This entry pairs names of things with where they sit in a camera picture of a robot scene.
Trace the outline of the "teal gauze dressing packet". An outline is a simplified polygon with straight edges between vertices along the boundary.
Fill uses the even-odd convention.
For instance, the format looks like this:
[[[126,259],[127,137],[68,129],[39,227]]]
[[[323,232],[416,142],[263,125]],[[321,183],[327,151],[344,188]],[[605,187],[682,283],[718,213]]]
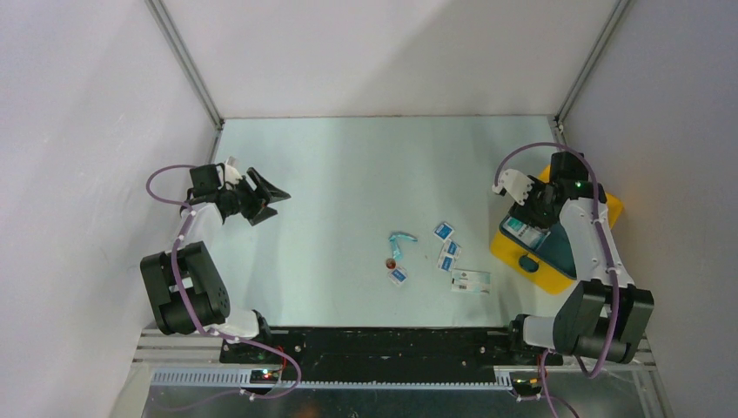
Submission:
[[[549,234],[549,231],[547,230],[541,230],[538,227],[530,226],[529,224],[513,217],[507,217],[503,222],[502,227],[513,238],[517,239],[522,246],[526,246],[533,250],[537,249]]]

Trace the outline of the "teal divided plastic tray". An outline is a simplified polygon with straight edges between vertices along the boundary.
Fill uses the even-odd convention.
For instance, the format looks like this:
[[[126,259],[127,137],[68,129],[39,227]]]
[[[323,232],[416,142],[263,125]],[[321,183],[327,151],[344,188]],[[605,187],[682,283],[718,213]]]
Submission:
[[[543,243],[535,250],[522,246],[502,227],[506,216],[499,224],[493,237],[491,252],[512,268],[516,268],[532,279],[543,279],[547,274],[574,280],[576,272],[574,258],[568,237],[563,228],[556,224],[549,231]]]

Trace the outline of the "yellow medicine kit box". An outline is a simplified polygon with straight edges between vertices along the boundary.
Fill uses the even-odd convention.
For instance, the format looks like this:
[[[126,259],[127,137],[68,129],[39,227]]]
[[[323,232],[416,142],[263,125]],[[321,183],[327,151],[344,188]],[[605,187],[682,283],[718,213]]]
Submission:
[[[633,279],[622,264],[611,233],[609,211],[619,200],[594,183],[585,166],[550,165],[543,178],[514,169],[499,174],[492,190],[513,199],[493,238],[491,252],[550,294],[575,280],[600,280],[620,287]]]

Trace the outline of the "white labelled packet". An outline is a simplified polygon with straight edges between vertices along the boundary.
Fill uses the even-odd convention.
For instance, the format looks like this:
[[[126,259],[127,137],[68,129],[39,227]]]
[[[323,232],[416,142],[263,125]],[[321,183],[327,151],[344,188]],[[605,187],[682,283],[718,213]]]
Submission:
[[[489,272],[453,269],[451,290],[462,293],[490,294],[492,290]]]

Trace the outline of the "twisted teal wrapper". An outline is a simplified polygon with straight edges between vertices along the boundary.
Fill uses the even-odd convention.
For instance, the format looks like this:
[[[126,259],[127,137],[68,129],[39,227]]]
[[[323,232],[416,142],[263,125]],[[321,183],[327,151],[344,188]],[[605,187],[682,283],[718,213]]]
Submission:
[[[417,242],[418,238],[414,235],[411,235],[410,233],[404,233],[404,232],[392,232],[390,236],[388,237],[388,242],[391,247],[392,251],[392,258],[396,261],[399,261],[403,258],[403,253],[400,248],[400,241],[407,241],[407,242]]]

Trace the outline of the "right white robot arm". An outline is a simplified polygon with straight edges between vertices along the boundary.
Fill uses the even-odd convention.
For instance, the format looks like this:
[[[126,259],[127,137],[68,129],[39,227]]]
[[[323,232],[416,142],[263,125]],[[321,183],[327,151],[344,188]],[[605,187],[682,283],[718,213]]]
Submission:
[[[627,364],[635,356],[654,310],[623,266],[608,219],[607,197],[578,152],[551,157],[547,180],[527,176],[526,191],[508,218],[538,232],[567,237],[577,284],[551,317],[520,314],[507,338],[509,358],[527,364],[549,349],[578,359]]]

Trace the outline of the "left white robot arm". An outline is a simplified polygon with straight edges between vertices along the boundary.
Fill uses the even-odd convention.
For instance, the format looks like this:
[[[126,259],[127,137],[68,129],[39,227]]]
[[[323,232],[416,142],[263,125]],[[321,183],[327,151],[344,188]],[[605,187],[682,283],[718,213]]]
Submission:
[[[191,187],[181,200],[147,193],[160,203],[174,205],[181,221],[171,249],[142,258],[140,272],[158,329],[163,334],[192,334],[242,343],[254,362],[271,359],[275,340],[264,316],[256,310],[233,307],[225,281],[211,256],[212,241],[230,217],[250,226],[277,215],[273,204],[290,193],[276,187],[256,169],[240,173],[233,162],[186,165]]]

